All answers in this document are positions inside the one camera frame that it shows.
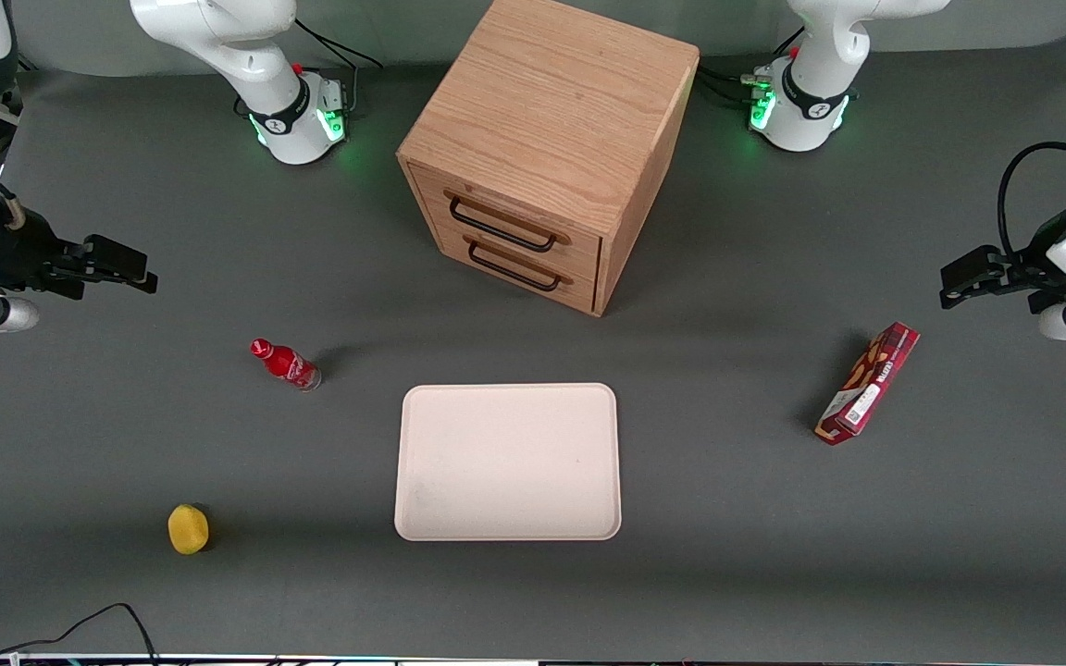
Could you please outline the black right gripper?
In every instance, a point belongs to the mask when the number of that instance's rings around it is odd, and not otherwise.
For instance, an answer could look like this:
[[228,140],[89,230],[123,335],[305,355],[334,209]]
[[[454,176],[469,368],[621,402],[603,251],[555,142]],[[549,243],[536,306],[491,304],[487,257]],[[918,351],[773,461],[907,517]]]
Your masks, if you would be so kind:
[[80,245],[59,239],[43,216],[22,208],[25,223],[10,228],[9,204],[0,198],[0,291],[34,290],[53,292],[63,298],[81,300],[84,283],[113,283],[155,294],[159,277],[147,271],[147,254],[136,251],[104,235],[88,235]]

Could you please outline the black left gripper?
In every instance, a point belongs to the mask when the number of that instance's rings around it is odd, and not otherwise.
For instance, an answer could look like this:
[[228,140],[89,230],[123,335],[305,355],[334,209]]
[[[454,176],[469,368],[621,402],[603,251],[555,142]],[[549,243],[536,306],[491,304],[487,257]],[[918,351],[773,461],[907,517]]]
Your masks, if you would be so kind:
[[1047,251],[1066,239],[1066,208],[1034,232],[1022,249],[1012,248],[1006,205],[1001,205],[1001,243],[1010,261],[994,245],[983,244],[962,254],[940,269],[940,308],[952,309],[965,300],[1031,291],[1028,307],[1041,315],[1049,306],[1060,306],[1066,316],[1066,270],[1049,260]]

